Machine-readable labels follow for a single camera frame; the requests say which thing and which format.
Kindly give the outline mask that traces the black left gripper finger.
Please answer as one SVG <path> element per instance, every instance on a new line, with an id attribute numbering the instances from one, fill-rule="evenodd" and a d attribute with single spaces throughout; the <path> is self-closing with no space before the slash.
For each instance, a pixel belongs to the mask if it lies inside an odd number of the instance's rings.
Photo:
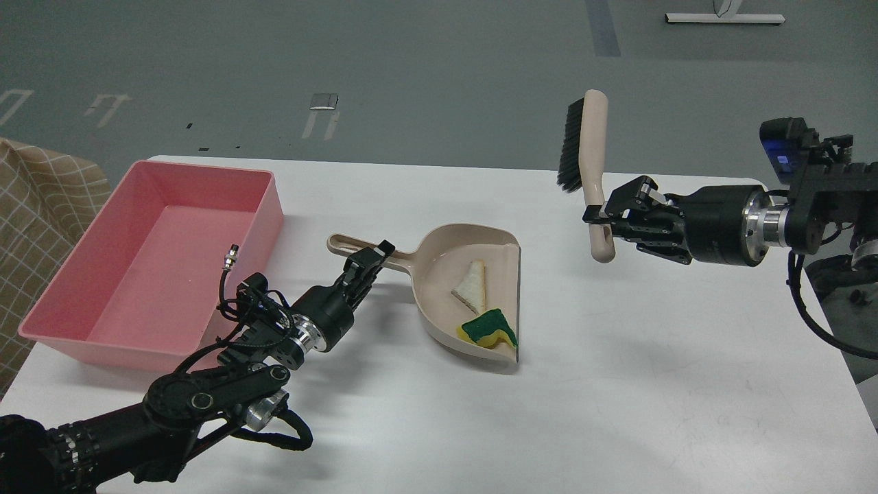
<path id="1" fill-rule="evenodd" d="M 348 256 L 342 274 L 333 284 L 348 306 L 360 306 L 370 293 L 387 259 L 395 251 L 395 245 L 385 240 L 377 246 L 364 247 Z"/>

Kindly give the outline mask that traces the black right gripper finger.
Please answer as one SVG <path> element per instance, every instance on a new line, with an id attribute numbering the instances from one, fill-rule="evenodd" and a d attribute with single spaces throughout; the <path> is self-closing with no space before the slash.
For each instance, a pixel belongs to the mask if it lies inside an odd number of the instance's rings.
<path id="1" fill-rule="evenodd" d="M 673 222 L 676 207 L 650 177 L 640 176 L 616 188 L 602 205 L 589 205 L 583 222 L 608 227 L 642 226 L 646 222 Z"/>
<path id="2" fill-rule="evenodd" d="M 681 265 L 690 265 L 693 255 L 687 249 L 684 235 L 675 231 L 634 231 L 615 229 L 614 237 L 633 243 L 637 250 Z"/>

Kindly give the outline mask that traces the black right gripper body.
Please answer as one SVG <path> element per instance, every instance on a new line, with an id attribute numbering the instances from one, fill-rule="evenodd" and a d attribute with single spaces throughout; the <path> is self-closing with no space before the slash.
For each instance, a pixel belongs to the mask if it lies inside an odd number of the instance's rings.
<path id="1" fill-rule="evenodd" d="M 662 247 L 665 259 L 689 265 L 693 260 L 729 266 L 758 266 L 768 247 L 756 239 L 750 213 L 768 206 L 766 189 L 758 185 L 701 187 L 689 195 L 665 195 L 683 216 L 678 220 L 683 243 Z"/>

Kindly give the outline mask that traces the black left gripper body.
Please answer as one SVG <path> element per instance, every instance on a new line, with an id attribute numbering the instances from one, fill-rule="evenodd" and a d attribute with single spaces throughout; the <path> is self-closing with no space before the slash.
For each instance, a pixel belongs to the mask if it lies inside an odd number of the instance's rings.
<path id="1" fill-rule="evenodd" d="M 307 317 L 320 332 L 321 353 L 333 350 L 354 323 L 354 309 L 348 303 L 343 289 L 336 285 L 314 285 L 295 303 L 292 312 Z"/>

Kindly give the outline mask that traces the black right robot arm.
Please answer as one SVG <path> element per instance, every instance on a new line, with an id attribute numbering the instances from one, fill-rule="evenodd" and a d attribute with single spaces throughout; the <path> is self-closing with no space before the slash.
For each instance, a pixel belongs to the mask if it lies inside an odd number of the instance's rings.
<path id="1" fill-rule="evenodd" d="M 852 135 L 822 139 L 800 117 L 763 122 L 759 140 L 784 190 L 725 185 L 661 194 L 641 176 L 589 205 L 583 221 L 681 265 L 755 267 L 772 247 L 788 249 L 787 286 L 806 326 L 844 353 L 875 360 L 875 351 L 839 340 L 809 315 L 802 277 L 805 257 L 831 243 L 825 231 L 832 225 L 853 229 L 852 272 L 876 278 L 876 163 L 852 161 Z"/>

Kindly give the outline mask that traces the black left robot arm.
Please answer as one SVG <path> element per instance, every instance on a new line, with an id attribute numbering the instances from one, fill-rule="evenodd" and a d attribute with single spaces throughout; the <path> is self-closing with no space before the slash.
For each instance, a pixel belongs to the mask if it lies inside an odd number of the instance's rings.
<path id="1" fill-rule="evenodd" d="M 260 272 L 226 297 L 238 250 L 226 253 L 217 304 L 235 328 L 156 379 L 140 403 L 56 428 L 3 416 L 3 493 L 94 493 L 125 474 L 137 484 L 175 482 L 228 437 L 310 448 L 313 434 L 289 408 L 285 385 L 310 351 L 330 351 L 348 332 L 395 247 L 383 241 L 355 250 L 331 285 L 315 285 L 295 303 Z"/>

